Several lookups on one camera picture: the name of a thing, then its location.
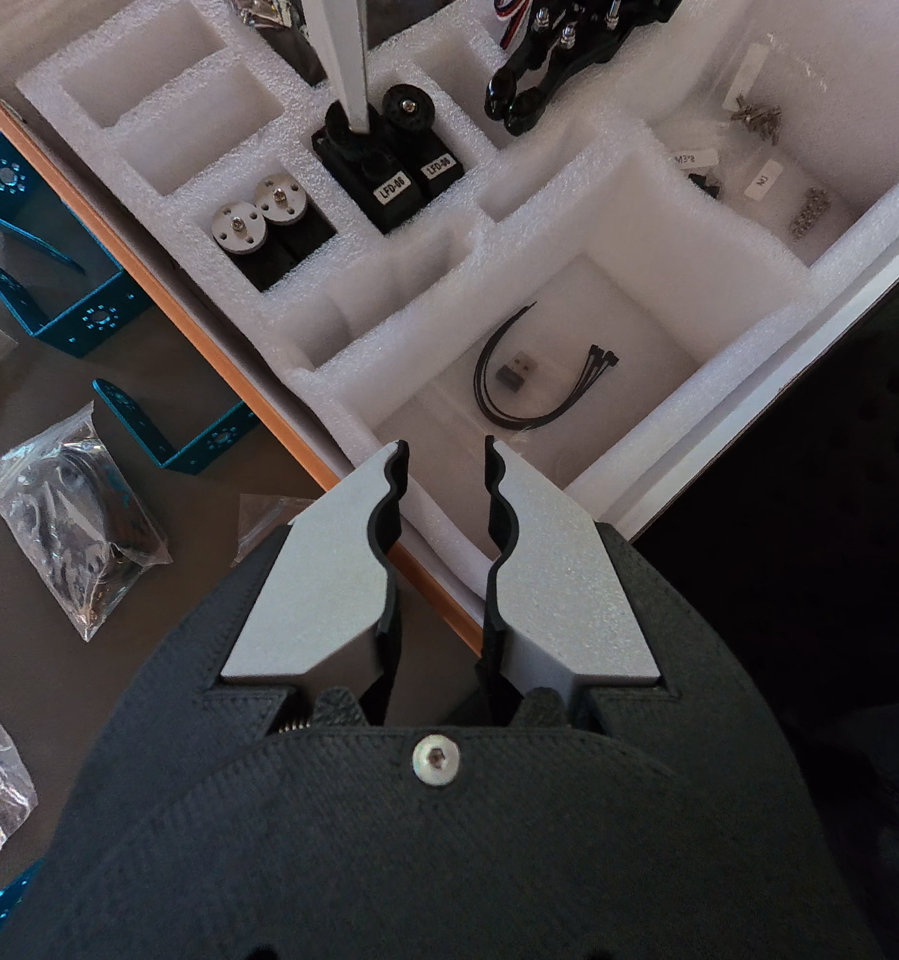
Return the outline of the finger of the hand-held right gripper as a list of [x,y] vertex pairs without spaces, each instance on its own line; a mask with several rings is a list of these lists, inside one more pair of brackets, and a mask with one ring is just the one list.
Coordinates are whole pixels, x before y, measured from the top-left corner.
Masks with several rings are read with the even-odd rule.
[[309,41],[351,130],[369,134],[367,3],[302,1]]

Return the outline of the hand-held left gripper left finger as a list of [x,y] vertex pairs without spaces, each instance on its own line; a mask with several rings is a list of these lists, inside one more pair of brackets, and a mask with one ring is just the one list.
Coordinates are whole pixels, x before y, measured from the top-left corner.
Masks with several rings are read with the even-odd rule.
[[402,654],[397,573],[408,443],[392,441],[297,514],[222,668],[315,703],[347,689],[383,725]]

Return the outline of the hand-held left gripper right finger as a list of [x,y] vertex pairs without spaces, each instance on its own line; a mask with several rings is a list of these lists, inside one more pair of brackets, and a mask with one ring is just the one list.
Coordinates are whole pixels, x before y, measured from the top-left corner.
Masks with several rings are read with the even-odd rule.
[[573,711],[587,690],[643,693],[659,667],[602,536],[575,499],[500,438],[484,444],[488,529],[481,692],[506,726],[534,690]]

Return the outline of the black labelled servo motor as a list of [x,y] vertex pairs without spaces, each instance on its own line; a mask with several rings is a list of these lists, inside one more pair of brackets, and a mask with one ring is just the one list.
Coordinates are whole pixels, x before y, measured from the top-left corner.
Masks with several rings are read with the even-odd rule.
[[394,84],[382,99],[383,139],[427,203],[445,193],[465,173],[456,155],[436,133],[435,119],[432,97],[419,86]]
[[388,234],[422,210],[426,200],[372,106],[369,122],[368,133],[353,131],[342,103],[335,100],[311,142],[337,184],[382,234]]

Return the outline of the white foam-lined kit box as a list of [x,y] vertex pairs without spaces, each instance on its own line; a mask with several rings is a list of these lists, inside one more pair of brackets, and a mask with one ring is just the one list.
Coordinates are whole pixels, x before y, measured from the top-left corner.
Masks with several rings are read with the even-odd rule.
[[[433,99],[464,175],[383,234],[312,150],[335,92],[227,2],[0,2],[0,129],[323,487],[406,438],[398,564],[480,646],[490,565],[477,471],[478,346],[519,307],[528,400],[560,397],[589,343],[619,355],[518,451],[633,538],[899,279],[899,2],[683,2],[510,135],[483,111],[505,64],[489,2],[454,2],[372,49],[371,97]],[[750,44],[773,146],[722,108]],[[716,147],[712,199],[668,148]],[[741,196],[783,156],[831,207],[800,241]],[[265,292],[212,235],[285,172],[336,234]]]

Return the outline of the brown desk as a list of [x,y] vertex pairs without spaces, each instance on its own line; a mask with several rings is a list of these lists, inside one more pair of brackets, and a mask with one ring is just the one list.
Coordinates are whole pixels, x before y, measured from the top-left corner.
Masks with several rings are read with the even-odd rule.
[[196,476],[155,466],[93,390],[120,386],[177,448],[238,397],[161,310],[148,309],[84,358],[29,338],[0,364],[0,456],[94,403],[113,459],[168,537],[172,564],[144,573],[89,642],[63,613],[0,516],[0,723],[37,807],[0,851],[0,889],[46,851],[87,750],[140,666],[230,570],[243,494],[312,499],[319,486],[257,426]]

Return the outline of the small flat clear bag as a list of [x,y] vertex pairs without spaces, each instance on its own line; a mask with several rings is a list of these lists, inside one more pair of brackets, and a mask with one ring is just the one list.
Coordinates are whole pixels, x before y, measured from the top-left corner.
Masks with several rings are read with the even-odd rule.
[[311,498],[241,493],[236,553],[230,565],[236,567],[274,528],[290,524],[313,503]]

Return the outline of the servo with metal round horn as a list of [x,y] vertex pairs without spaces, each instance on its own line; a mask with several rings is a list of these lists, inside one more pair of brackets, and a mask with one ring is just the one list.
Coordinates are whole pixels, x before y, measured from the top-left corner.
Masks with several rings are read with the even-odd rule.
[[272,288],[298,265],[264,214],[245,200],[223,203],[214,213],[211,235],[243,277],[259,292]]
[[295,263],[301,263],[336,236],[334,226],[291,174],[265,175],[255,186],[253,197],[275,244]]

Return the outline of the black perforated chair seat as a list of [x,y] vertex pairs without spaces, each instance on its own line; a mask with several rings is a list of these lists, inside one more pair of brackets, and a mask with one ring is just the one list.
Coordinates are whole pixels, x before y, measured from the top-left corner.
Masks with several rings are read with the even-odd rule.
[[899,283],[635,548],[755,681],[899,958]]

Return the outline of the black metal toy claw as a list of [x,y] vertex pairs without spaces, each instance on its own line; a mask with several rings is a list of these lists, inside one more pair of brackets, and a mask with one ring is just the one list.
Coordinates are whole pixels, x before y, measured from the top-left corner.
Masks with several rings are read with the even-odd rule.
[[506,23],[500,47],[520,42],[491,76],[484,112],[511,136],[532,130],[563,85],[609,63],[638,28],[669,22],[679,1],[494,2]]

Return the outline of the small grey usb dongle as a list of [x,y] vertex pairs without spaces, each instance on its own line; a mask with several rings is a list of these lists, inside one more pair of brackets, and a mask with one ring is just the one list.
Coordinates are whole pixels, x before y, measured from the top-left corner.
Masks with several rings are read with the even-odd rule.
[[521,351],[516,353],[495,372],[494,378],[508,391],[517,393],[522,390],[537,370],[537,361],[529,354]]

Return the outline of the small bag of black nuts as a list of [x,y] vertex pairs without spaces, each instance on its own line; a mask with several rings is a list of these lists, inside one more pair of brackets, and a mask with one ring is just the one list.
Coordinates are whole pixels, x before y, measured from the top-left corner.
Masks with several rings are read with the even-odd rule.
[[720,180],[720,150],[717,147],[667,148],[672,162],[700,191],[713,200],[722,192]]

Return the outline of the small bag of silver screws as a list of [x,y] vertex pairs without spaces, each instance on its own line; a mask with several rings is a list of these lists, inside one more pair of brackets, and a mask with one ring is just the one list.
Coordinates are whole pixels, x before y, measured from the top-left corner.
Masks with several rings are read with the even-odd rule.
[[756,102],[749,96],[769,53],[770,46],[766,43],[750,44],[731,79],[722,109],[730,114],[731,123],[743,126],[747,132],[776,146],[780,141],[782,108]]

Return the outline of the small bag of silver nuts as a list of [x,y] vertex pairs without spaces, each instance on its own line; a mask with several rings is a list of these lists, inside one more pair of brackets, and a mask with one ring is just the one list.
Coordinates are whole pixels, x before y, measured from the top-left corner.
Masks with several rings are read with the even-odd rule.
[[745,184],[742,208],[752,220],[787,241],[800,241],[830,210],[833,196],[795,161],[768,157]]

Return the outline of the blue metal u bracket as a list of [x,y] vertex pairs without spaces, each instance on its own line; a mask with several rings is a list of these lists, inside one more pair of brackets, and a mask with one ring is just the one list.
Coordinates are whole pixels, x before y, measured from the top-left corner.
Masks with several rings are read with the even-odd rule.
[[250,407],[240,401],[177,450],[144,409],[116,384],[94,379],[92,387],[155,465],[179,474],[202,473],[261,424]]
[[83,357],[126,327],[153,301],[106,246],[0,132],[0,233],[75,273],[86,290],[48,313],[23,282],[0,266],[0,301],[25,333]]

